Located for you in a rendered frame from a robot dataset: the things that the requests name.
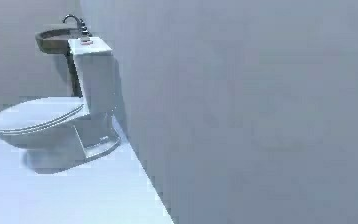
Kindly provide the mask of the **white toilet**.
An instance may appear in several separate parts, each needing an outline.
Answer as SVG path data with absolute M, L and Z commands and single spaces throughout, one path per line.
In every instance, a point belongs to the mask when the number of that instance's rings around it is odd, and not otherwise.
M 0 111 L 0 140 L 25 151 L 37 172 L 56 173 L 112 152 L 120 137 L 113 127 L 116 60 L 100 37 L 90 45 L 68 41 L 81 97 L 50 96 Z

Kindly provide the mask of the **dark metal faucet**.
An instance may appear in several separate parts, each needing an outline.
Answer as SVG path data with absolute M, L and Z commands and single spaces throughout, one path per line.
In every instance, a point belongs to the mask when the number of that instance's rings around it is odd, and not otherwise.
M 62 23 L 66 24 L 68 19 L 74 19 L 76 23 L 77 30 L 83 36 L 91 36 L 91 32 L 88 30 L 85 21 L 82 18 L 75 16 L 74 14 L 67 14 L 63 19 Z

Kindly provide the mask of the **brown pedestal sink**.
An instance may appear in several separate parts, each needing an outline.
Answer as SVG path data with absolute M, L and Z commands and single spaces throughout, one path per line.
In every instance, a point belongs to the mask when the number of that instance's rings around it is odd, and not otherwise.
M 35 34 L 35 40 L 41 52 L 65 57 L 72 97 L 81 97 L 82 90 L 68 40 L 78 39 L 79 37 L 81 37 L 81 32 L 77 28 L 56 28 Z

